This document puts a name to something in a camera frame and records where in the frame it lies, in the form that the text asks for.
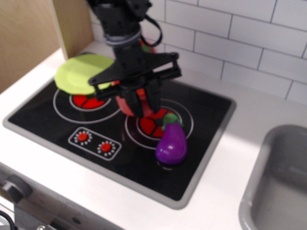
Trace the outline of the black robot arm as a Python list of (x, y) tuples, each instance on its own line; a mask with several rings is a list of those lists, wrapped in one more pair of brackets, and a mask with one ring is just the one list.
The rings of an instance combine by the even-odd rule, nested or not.
[(125, 99), (135, 117), (144, 117), (144, 107), (137, 94), (143, 89), (147, 105), (157, 113), (160, 110), (160, 87), (162, 81), (181, 76), (177, 64), (179, 54), (148, 53), (141, 44), (140, 22), (158, 23), (147, 15), (152, 6), (148, 0), (89, 0), (93, 13), (100, 21), (106, 43), (112, 47), (115, 62), (106, 70), (90, 78), (98, 100), (112, 96)]

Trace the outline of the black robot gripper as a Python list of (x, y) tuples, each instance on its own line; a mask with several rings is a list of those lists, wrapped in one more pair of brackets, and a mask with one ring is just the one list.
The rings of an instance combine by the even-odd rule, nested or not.
[(161, 107), (161, 82), (181, 76), (179, 54), (145, 52), (140, 42), (115, 46), (113, 52), (114, 63), (88, 81), (94, 87), (96, 98), (123, 97), (127, 107), (122, 112), (141, 118), (143, 109), (136, 90), (144, 88), (150, 109), (157, 113)]

